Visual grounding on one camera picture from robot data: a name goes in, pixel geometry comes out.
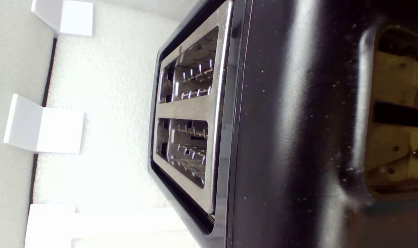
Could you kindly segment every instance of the white wall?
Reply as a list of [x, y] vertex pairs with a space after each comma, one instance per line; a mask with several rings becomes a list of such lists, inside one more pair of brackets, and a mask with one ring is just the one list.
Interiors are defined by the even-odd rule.
[[[168, 207], [147, 171], [149, 117], [157, 52], [178, 22], [102, 1], [94, 8], [93, 37], [58, 38], [47, 104], [85, 111], [81, 154], [39, 154], [33, 202], [75, 204], [83, 213]], [[169, 246], [198, 247], [187, 230], [72, 245]]]
[[31, 0], [0, 0], [0, 248], [23, 247], [33, 154], [3, 144], [13, 93], [41, 103], [53, 32]]

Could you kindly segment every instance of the toaster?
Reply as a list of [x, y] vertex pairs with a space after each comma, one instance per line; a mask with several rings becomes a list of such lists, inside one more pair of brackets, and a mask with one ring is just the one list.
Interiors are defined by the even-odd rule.
[[148, 171], [202, 248], [418, 247], [418, 0], [202, 0]]

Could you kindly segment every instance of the black plastic housing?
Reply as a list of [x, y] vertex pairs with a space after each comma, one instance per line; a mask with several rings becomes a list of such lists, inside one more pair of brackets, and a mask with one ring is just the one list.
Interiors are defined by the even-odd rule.
[[418, 0], [235, 0], [215, 221], [152, 160], [159, 65], [222, 0], [203, 0], [160, 48], [148, 170], [202, 248], [418, 247], [418, 197], [366, 185], [373, 52], [418, 33]]

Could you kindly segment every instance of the white block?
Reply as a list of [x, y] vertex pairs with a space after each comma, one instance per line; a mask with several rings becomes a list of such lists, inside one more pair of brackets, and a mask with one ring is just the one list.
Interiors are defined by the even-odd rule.
[[80, 152], [83, 116], [81, 111], [44, 108], [36, 146], [38, 152]]
[[60, 33], [93, 35], [93, 3], [65, 0]]
[[70, 248], [75, 205], [31, 204], [25, 248]]
[[44, 108], [18, 94], [12, 97], [4, 143], [34, 152], [80, 152], [84, 113]]
[[74, 0], [33, 0], [31, 11], [57, 33], [93, 35], [93, 3]]
[[172, 208], [75, 213], [74, 205], [31, 204], [25, 248], [70, 248], [73, 238], [185, 230]]
[[37, 15], [52, 29], [61, 29], [62, 6], [64, 0], [33, 0], [31, 12]]
[[13, 94], [4, 143], [37, 151], [43, 110], [42, 106], [18, 94]]

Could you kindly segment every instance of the dark trim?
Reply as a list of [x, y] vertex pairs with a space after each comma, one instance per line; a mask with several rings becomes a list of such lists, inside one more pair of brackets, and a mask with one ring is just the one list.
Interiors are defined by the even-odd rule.
[[[51, 51], [50, 66], [48, 68], [47, 82], [45, 84], [44, 96], [42, 98], [42, 107], [45, 107], [47, 105], [48, 91], [50, 89], [51, 73], [53, 71], [54, 54], [55, 54], [55, 51], [56, 51], [56, 43], [57, 42], [58, 42], [58, 39], [53, 38], [53, 48], [52, 48], [52, 51]], [[30, 181], [30, 197], [29, 197], [29, 200], [28, 200], [29, 205], [31, 205], [33, 203], [34, 179], [36, 177], [36, 168], [38, 166], [38, 156], [39, 156], [38, 154], [33, 155], [33, 167], [31, 169], [31, 181]]]
[[56, 51], [56, 43], [58, 39], [53, 38], [53, 49], [51, 51], [50, 67], [48, 69], [47, 83], [45, 85], [44, 98], [42, 99], [42, 107], [47, 106], [48, 90], [50, 89], [51, 73], [53, 71], [54, 53]]

